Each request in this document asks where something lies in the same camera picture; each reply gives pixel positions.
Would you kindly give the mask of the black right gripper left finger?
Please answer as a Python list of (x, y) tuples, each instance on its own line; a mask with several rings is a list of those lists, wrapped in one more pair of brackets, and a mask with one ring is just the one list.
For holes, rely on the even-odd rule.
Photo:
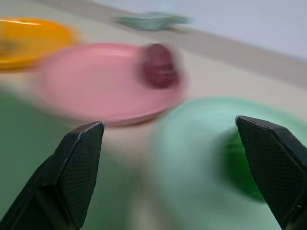
[(68, 132), (27, 181), (0, 230), (80, 230), (96, 185), (104, 128), (98, 121)]

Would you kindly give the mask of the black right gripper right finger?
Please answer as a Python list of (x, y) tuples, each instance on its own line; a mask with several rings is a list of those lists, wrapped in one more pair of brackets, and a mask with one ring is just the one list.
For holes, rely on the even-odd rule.
[(247, 116), (236, 126), (252, 177), (282, 230), (307, 230), (307, 147), (287, 128)]

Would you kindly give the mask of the dark green item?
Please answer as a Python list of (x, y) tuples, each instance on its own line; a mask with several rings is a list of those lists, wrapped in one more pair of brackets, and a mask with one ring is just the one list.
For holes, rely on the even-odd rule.
[(223, 161), (224, 174), (228, 182), (249, 199), (265, 203), (251, 175), (245, 149), (237, 130), (225, 137)]

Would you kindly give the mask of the light green plate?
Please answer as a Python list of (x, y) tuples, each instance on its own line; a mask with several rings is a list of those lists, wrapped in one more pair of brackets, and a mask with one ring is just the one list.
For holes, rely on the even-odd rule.
[(171, 230), (282, 230), (266, 202), (225, 177), (225, 137), (238, 131), (240, 115), (281, 125), (307, 147), (307, 122), (283, 111), (234, 98), (183, 103), (162, 119), (152, 145), (153, 181)]

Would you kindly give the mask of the pink plate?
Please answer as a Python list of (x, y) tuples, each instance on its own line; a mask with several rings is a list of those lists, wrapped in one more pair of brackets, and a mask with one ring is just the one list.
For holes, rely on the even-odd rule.
[(39, 66), (43, 105), (57, 115), (111, 126), (151, 119), (176, 105), (187, 79), (158, 89), (140, 75), (140, 46), (93, 43), (56, 52)]

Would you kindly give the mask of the orange plate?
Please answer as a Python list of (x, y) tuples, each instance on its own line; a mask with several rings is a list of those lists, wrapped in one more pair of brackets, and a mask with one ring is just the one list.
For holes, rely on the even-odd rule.
[(0, 71), (26, 68), (78, 40), (75, 30), (54, 21), (0, 18)]

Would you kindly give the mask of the dark red round item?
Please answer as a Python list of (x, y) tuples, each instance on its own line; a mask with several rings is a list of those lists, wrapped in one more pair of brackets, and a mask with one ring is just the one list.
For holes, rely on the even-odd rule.
[(140, 75), (156, 88), (169, 88), (179, 82), (172, 50), (165, 44), (148, 44), (140, 52)]

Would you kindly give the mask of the teal bowl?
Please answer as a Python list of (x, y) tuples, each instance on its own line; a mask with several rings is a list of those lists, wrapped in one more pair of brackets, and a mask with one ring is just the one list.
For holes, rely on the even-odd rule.
[(165, 12), (147, 12), (115, 17), (114, 21), (138, 31), (156, 32), (168, 30), (174, 24), (188, 24), (191, 19)]

